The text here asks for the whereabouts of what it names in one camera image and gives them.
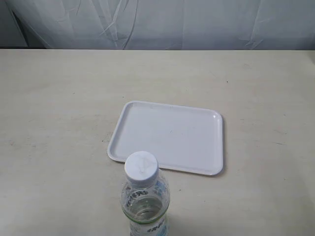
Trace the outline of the clear plastic drink bottle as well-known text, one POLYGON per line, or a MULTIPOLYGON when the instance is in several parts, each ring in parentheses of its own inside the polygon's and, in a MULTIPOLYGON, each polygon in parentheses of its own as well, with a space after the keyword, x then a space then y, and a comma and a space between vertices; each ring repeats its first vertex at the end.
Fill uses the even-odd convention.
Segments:
POLYGON ((167 236, 169 184, 154 155, 137 151, 125 161, 126 180, 120 194, 131 236, 167 236))

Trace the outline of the white plastic tray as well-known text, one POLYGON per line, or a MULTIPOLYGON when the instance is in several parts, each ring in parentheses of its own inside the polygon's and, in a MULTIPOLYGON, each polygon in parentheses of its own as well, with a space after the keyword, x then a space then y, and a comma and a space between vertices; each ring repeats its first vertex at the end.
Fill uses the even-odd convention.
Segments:
POLYGON ((125 162, 136 151, 153 154, 159 167, 215 176, 224 166, 223 118, 202 108, 130 101, 125 104, 107 154, 125 162))

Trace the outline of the white backdrop cloth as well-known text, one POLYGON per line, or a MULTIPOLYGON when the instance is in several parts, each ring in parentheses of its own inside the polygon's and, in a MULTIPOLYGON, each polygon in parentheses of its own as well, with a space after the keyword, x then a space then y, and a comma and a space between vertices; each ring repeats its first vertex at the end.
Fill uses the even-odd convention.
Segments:
POLYGON ((312 0, 3 0, 4 48, 313 50, 312 0))

